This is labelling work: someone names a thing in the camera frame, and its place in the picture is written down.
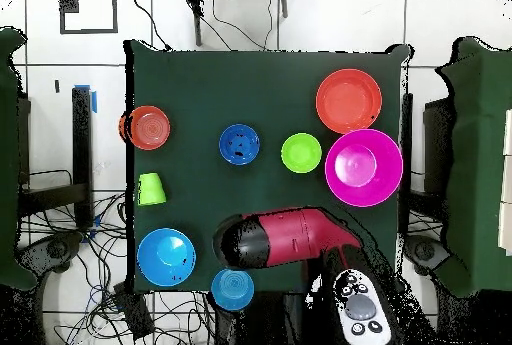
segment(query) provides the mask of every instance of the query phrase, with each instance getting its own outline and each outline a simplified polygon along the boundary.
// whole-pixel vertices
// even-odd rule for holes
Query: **green tabletop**
[[[20,80],[12,64],[12,53],[24,45],[26,38],[18,30],[0,27],[0,141],[2,168],[0,169],[0,284],[23,291],[37,285],[36,276],[21,267],[15,257],[20,232],[18,219],[18,93]]]
[[[333,71],[356,68],[369,73],[382,92],[382,110],[374,123],[398,140],[401,63],[407,45],[387,53],[286,52],[157,52],[131,41],[134,56],[135,107],[156,105],[168,116],[171,134],[154,151],[135,149],[135,180],[157,172],[167,193],[165,204],[134,209],[138,247],[154,229],[170,227],[193,242],[197,261],[190,277],[172,288],[148,282],[138,267],[135,291],[209,290],[223,268],[212,249],[217,225],[237,213],[290,206],[322,206],[337,217],[361,222],[378,242],[378,249],[395,262],[397,198],[371,208],[342,204],[331,194],[323,164],[340,135],[319,120],[315,95]],[[234,123],[256,130],[261,147],[245,166],[226,162],[219,152],[222,131]],[[281,161],[280,150],[290,135],[306,132],[322,146],[322,161],[311,173],[296,174]],[[302,263],[250,270],[257,291],[304,291]]]
[[[446,198],[450,257],[437,270],[456,296],[482,289],[512,290],[512,257],[498,247],[506,111],[512,108],[512,52],[475,38],[456,46],[440,69],[454,96],[453,166]]]

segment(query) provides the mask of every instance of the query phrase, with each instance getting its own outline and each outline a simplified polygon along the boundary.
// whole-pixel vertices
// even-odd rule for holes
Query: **red plate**
[[[126,116],[119,120],[119,134],[126,141],[128,137],[140,149],[150,151],[161,147],[171,132],[171,126],[165,113],[157,107],[143,105],[137,107],[130,115],[130,125],[125,125]]]
[[[348,133],[368,128],[382,106],[379,85],[361,70],[338,70],[327,76],[316,94],[316,111],[331,130]]]

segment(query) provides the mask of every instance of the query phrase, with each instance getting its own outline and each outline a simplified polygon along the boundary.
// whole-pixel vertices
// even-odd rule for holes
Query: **controller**
[[[348,269],[334,282],[334,298],[343,335],[350,345],[386,345],[391,329],[377,291],[364,273]]]

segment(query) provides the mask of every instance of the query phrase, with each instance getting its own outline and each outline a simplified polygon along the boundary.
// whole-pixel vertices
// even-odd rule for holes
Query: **floor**
[[[111,0],[79,0],[79,13],[66,14],[68,29],[105,29],[112,27]],[[396,43],[408,43],[414,48],[408,71],[408,90],[414,94],[414,137],[412,169],[423,172],[424,149],[423,105],[448,95],[447,88],[434,68],[448,62],[452,43],[459,36],[475,35],[488,44],[505,49],[512,44],[512,4],[510,0],[288,0],[288,18],[279,16],[276,26],[277,0],[216,0],[218,19],[235,24],[259,45],[267,38],[267,48],[287,51],[384,51]],[[152,13],[158,34],[177,50],[226,50],[214,31],[201,23],[203,45],[195,46],[193,18],[184,0],[137,0]],[[212,1],[204,4],[205,20],[232,49],[260,50],[240,31],[214,18]],[[22,30],[27,44],[13,55],[22,86],[32,101],[30,123],[31,171],[54,169],[72,170],[71,147],[71,88],[88,84],[97,92],[97,113],[92,117],[94,197],[102,200],[125,189],[124,144],[119,139],[117,123],[125,107],[124,39],[139,39],[162,49],[148,16],[133,0],[117,0],[118,33],[60,34],[58,0],[0,0],[0,26]],[[59,92],[55,81],[59,81]],[[65,184],[63,173],[32,177],[32,188]],[[415,189],[422,188],[421,175],[412,176]],[[107,201],[100,202],[97,212],[104,210]],[[51,222],[66,215],[51,211]],[[26,219],[20,246],[44,236],[45,222],[32,216]],[[104,223],[123,226],[115,209],[110,209]],[[97,235],[98,244],[108,239]],[[111,250],[125,254],[126,241],[118,239]],[[80,256],[87,266],[93,284],[98,283],[100,270],[91,248],[84,244]],[[125,278],[125,259],[107,259],[112,272],[112,284]],[[433,325],[437,321],[437,303],[432,283],[419,277],[407,261],[403,275],[410,283],[426,315]],[[80,324],[84,312],[94,305],[91,288],[86,282],[84,265],[74,259],[63,274],[52,273],[46,286],[44,323],[49,345],[64,345],[56,331],[66,340],[67,326]],[[206,328],[195,312],[191,295],[164,293],[147,295],[146,301],[155,322],[162,330],[198,329],[191,340],[206,345]],[[174,315],[166,315],[167,307],[180,306]],[[126,329],[119,321],[119,328]],[[105,336],[111,336],[110,324]],[[74,345],[121,345],[117,338],[97,339],[81,328]],[[188,339],[183,332],[174,337],[153,335],[145,342],[133,342],[123,336],[123,345],[174,345],[178,338]]]

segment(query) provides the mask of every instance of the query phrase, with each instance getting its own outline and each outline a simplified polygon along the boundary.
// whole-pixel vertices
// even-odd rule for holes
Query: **pink bowl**
[[[398,188],[402,172],[398,145],[374,129],[343,135],[325,160],[325,178],[332,193],[355,207],[370,207],[388,199]]]

